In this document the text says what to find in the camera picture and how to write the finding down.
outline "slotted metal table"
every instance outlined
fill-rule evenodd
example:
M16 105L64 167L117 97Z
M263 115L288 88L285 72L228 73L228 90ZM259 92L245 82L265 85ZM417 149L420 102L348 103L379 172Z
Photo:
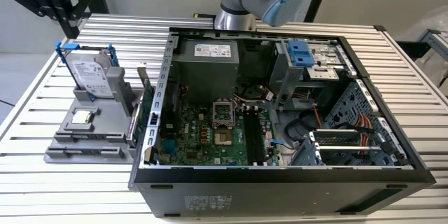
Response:
M117 49L125 78L140 87L136 66L156 82L169 27L212 28L211 19L93 14L76 42ZM369 216L185 218L171 222L448 223L448 101L389 34L373 26L288 23L259 31L344 36L437 183ZM73 100L75 83L53 54L0 126L0 223L165 223L128 191L131 165L45 164L44 152Z

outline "power supply label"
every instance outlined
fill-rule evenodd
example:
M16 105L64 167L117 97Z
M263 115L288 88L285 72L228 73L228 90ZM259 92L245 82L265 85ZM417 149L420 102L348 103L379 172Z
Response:
M195 46L195 56L231 58L231 46L197 44Z
M101 65L93 61L73 60L73 66L85 90L96 97L112 97Z

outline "plastic bag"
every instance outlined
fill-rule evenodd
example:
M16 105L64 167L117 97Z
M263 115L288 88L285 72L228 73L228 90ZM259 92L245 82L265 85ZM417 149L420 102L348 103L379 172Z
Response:
M417 41L427 29L448 30L448 5L439 7L427 13L419 23L393 37L399 41Z

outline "white sticker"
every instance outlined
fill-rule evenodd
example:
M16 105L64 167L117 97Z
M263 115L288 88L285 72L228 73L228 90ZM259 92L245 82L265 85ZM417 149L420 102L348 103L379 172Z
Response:
M195 46L195 56L229 58L232 57L231 46L197 44Z
M184 196L187 210L229 210L232 195L187 195Z
M101 65L93 61L73 60L73 66L85 90L96 97L113 96Z
M265 99L271 101L273 98L273 93L269 91L269 93L265 95Z

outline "motherboard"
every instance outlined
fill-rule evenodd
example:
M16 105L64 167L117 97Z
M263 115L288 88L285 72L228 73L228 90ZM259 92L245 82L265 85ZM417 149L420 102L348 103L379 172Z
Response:
M229 119L233 122L227 125L216 123ZM187 105L181 109L176 137L163 139L159 161L171 165L279 165L271 139L273 131L267 110L243 107L228 110L221 104L213 110L213 107Z

